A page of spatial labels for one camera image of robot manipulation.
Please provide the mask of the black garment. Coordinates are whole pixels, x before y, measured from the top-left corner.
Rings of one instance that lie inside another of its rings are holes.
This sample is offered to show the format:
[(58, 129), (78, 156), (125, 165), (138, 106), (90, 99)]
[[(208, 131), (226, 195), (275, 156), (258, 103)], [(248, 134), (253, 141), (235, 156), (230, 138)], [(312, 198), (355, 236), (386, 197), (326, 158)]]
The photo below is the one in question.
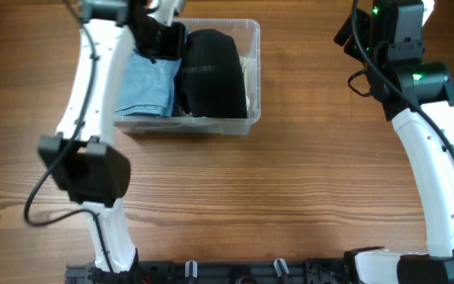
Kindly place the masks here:
[(247, 117), (243, 70), (232, 36), (216, 29), (188, 35), (176, 77), (177, 111), (194, 118)]

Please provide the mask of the blue denim jeans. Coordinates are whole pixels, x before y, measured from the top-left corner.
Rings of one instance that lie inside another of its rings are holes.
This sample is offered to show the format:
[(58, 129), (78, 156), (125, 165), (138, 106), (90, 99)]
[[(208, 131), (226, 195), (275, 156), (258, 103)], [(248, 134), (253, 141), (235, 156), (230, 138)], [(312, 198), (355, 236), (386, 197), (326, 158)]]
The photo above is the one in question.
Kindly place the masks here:
[(181, 59), (157, 59), (153, 63), (135, 47), (132, 49), (121, 83), (117, 116), (171, 117), (175, 83)]

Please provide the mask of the cream cloth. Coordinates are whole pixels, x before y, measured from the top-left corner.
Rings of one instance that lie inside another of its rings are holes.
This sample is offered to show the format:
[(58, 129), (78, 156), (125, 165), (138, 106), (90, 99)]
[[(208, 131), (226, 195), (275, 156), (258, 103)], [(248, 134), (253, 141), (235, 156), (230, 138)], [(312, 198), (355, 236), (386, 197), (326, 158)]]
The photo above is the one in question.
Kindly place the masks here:
[(239, 56), (239, 59), (244, 79), (246, 108), (247, 112), (249, 112), (255, 105), (255, 59), (246, 55)]

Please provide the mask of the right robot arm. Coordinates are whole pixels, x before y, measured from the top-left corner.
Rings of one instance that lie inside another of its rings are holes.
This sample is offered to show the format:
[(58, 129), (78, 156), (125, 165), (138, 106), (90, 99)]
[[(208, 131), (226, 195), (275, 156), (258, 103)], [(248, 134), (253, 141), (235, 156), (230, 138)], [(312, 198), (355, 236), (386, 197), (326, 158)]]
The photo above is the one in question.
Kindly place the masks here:
[(426, 226), (425, 252), (383, 247), (346, 252), (354, 283), (454, 283), (454, 83), (427, 62), (422, 29), (431, 1), (353, 3), (334, 41), (361, 62), (361, 74), (407, 153)]

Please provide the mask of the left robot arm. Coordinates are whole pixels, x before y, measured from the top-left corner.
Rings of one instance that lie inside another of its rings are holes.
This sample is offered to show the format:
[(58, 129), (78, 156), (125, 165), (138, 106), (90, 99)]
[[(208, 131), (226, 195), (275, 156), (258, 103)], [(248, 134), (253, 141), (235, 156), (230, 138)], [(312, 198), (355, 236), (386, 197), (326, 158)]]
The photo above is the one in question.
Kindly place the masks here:
[(71, 14), (80, 28), (80, 55), (66, 111), (38, 152), (45, 176), (87, 218), (95, 260), (69, 267), (68, 283), (143, 283), (129, 236), (123, 198), (131, 165), (114, 148), (114, 109), (133, 49), (152, 62), (177, 59), (185, 28), (173, 22), (182, 1), (83, 1)]

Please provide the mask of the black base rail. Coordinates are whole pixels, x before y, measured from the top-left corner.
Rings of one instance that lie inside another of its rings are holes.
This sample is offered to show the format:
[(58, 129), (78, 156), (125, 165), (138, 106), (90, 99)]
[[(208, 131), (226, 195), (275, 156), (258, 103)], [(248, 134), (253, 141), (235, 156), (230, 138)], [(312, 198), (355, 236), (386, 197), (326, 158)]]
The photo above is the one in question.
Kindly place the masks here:
[(111, 274), (92, 263), (68, 266), (65, 283), (350, 283), (340, 259), (259, 263), (141, 261), (131, 272)]

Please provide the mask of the clear plastic storage bin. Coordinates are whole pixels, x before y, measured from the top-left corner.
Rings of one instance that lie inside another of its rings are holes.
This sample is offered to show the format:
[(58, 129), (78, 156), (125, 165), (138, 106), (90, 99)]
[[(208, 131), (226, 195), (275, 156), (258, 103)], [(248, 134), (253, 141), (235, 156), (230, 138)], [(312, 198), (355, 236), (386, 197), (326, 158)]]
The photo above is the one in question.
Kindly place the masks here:
[(255, 59), (255, 105), (247, 112), (247, 118), (192, 118), (192, 117), (114, 117), (114, 126), (124, 133), (217, 133), (243, 136), (261, 117), (261, 58), (260, 26), (253, 19), (228, 18), (176, 18), (190, 32), (200, 29), (216, 29), (231, 36), (239, 55)]

